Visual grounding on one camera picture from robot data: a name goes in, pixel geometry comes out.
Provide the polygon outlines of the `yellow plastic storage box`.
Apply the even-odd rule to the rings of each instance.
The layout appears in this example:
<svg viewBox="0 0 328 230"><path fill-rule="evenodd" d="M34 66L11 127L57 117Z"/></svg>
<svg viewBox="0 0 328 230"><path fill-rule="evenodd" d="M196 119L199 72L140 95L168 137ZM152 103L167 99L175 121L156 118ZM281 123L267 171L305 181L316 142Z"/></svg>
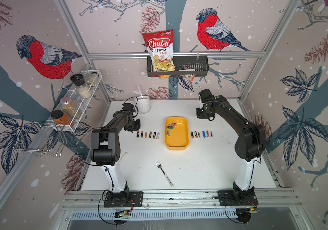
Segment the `yellow plastic storage box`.
<svg viewBox="0 0 328 230"><path fill-rule="evenodd" d="M168 127L168 124L176 124L174 127ZM170 136L167 136L167 130L170 130ZM164 142L169 150L185 150L190 142L188 121L184 117L169 117L165 121Z"/></svg>

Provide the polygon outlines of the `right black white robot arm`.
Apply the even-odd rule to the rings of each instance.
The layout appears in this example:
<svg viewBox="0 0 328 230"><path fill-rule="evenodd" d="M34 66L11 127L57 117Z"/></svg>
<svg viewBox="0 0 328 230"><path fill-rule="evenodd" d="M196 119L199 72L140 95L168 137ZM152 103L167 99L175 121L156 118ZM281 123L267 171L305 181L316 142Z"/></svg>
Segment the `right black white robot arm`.
<svg viewBox="0 0 328 230"><path fill-rule="evenodd" d="M196 109L198 119L212 121L216 115L222 117L237 133L235 152L241 159L238 165L237 178L232 190L219 190L215 197L221 206L258 205L255 194L254 176L256 163L261 163L261 155L265 149L265 128L255 125L237 112L228 100L222 96L213 96L210 89L199 93L203 103Z"/></svg>

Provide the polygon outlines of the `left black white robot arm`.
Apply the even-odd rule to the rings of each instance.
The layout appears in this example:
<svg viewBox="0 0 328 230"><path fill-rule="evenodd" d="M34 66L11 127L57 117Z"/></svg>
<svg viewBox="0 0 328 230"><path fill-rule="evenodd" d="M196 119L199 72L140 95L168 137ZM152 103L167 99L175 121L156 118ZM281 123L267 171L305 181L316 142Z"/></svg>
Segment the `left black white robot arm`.
<svg viewBox="0 0 328 230"><path fill-rule="evenodd" d="M104 198L106 208L132 204L127 181L118 163L121 155L119 133L123 129L129 132L140 130L140 121L133 118L132 111L117 111L107 125L92 131L91 161L104 171L109 183Z"/></svg>

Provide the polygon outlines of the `white ceramic cup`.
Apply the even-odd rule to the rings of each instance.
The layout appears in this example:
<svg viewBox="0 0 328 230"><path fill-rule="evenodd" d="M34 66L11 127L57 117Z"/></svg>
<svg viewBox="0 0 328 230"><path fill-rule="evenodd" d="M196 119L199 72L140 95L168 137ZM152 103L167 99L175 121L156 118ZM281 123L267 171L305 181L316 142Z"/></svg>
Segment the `white ceramic cup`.
<svg viewBox="0 0 328 230"><path fill-rule="evenodd" d="M134 98L134 104L139 110L139 114L146 114L150 111L150 97L142 96Z"/></svg>

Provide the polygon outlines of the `silver metal fork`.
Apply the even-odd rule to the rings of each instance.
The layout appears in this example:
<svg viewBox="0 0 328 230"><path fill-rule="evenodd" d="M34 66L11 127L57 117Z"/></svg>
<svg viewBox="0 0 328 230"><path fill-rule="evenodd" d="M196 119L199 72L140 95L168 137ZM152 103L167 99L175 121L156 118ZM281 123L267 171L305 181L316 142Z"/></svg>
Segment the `silver metal fork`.
<svg viewBox="0 0 328 230"><path fill-rule="evenodd" d="M168 177L168 175L167 175L167 174L165 173L165 171L163 170L162 165L161 165L161 163L159 162L159 160L155 160L155 164L156 164L156 166L162 171L162 173L163 173L163 175L165 176L165 178L166 178L167 182L169 183L169 185L170 185L171 187L174 187L173 182L170 180L170 178Z"/></svg>

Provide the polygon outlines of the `small clear spice jar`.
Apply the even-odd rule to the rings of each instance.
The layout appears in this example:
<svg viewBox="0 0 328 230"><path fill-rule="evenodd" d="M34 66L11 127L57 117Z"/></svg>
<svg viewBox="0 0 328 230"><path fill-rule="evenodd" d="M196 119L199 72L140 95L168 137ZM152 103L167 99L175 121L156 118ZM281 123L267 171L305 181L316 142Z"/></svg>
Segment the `small clear spice jar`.
<svg viewBox="0 0 328 230"><path fill-rule="evenodd" d="M87 84L90 87L96 87L98 85L98 82L99 82L98 73L92 72L87 79Z"/></svg>

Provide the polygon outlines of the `silver lid spice jar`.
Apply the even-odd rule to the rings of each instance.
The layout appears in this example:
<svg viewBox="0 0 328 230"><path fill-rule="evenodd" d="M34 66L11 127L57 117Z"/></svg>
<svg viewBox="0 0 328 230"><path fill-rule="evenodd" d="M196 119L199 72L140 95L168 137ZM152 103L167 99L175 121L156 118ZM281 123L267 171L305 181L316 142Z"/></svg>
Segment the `silver lid spice jar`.
<svg viewBox="0 0 328 230"><path fill-rule="evenodd" d="M79 109L79 104L72 100L70 97L63 97L60 100L62 104L63 111L71 118L71 119L79 119L82 115L81 110Z"/></svg>

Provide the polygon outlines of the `clear acrylic spice rack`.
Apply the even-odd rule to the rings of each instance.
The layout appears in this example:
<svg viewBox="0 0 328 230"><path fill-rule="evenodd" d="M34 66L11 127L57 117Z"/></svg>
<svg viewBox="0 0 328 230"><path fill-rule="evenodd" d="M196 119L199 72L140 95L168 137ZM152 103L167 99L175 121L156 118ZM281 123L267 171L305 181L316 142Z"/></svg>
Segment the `clear acrylic spice rack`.
<svg viewBox="0 0 328 230"><path fill-rule="evenodd" d="M100 82L102 80L102 75L101 75L101 73L99 71L90 70L90 71L86 71L84 73L81 73L84 76L84 80L85 80L85 83L86 84L87 84L87 79L88 79L89 75L92 72L97 72L98 73L99 82L98 82L98 85L96 87L90 87L90 90L92 91L92 94L93 94L90 98L87 98L87 99L81 98L79 96L78 92L77 92L76 86L73 83L72 83L71 88L63 96L63 97L70 97L72 100L76 101L79 104L79 109L82 112L82 115L81 115L81 117L79 119L72 119L72 123L70 125L68 125L66 127L66 129L65 129L66 132L74 132L74 133L77 133L78 126L81 123L81 120L83 118L86 118L87 117L87 108L88 108L88 105L90 104L90 101L91 101L91 99L94 96L94 93L99 88L99 84L100 84ZM55 110L62 110L63 111L62 104L60 103L60 100L59 100L59 102L58 102ZM53 121L52 118L50 118L46 122L54 122L54 121Z"/></svg>

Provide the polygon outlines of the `red spice jar black lid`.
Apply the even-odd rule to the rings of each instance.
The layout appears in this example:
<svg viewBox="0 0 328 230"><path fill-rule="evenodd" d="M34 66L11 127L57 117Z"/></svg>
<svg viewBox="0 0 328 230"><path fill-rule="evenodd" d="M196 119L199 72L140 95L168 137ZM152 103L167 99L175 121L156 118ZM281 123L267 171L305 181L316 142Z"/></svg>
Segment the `red spice jar black lid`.
<svg viewBox="0 0 328 230"><path fill-rule="evenodd" d="M54 110L51 113L51 118L56 124L68 126L72 123L72 119L62 110Z"/></svg>

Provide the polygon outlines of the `red cassava chips bag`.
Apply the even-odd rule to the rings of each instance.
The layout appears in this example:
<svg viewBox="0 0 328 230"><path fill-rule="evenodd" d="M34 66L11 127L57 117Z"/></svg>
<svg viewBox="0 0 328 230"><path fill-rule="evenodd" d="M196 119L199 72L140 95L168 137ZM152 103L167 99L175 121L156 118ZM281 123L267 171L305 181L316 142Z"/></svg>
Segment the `red cassava chips bag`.
<svg viewBox="0 0 328 230"><path fill-rule="evenodd" d="M152 62L152 72L174 72L174 31L143 33L143 39Z"/></svg>

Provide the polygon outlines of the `black wall basket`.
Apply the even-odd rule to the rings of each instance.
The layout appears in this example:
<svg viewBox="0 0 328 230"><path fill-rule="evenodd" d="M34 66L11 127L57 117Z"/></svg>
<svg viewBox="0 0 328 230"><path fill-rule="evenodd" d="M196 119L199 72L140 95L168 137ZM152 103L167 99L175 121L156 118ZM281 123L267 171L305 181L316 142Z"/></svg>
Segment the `black wall basket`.
<svg viewBox="0 0 328 230"><path fill-rule="evenodd" d="M147 58L148 77L159 77L160 75L169 75L178 77L180 75L194 75L195 77L207 76L209 63L207 56L174 56L174 71L153 71L151 58Z"/></svg>

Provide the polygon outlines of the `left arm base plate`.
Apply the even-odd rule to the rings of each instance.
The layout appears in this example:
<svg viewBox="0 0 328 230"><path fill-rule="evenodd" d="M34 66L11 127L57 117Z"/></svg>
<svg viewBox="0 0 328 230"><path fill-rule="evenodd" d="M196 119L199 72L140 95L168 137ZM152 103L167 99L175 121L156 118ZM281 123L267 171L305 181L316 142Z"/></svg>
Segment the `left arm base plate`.
<svg viewBox="0 0 328 230"><path fill-rule="evenodd" d="M120 207L142 207L143 192L108 192L103 195L105 208L120 208Z"/></svg>

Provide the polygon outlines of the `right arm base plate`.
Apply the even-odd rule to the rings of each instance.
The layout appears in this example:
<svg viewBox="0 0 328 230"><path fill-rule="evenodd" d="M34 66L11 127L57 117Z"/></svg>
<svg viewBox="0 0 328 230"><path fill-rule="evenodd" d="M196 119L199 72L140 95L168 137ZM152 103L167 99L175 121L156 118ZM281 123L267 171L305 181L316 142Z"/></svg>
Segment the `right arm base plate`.
<svg viewBox="0 0 328 230"><path fill-rule="evenodd" d="M221 206L258 206L255 191L219 190L218 199Z"/></svg>

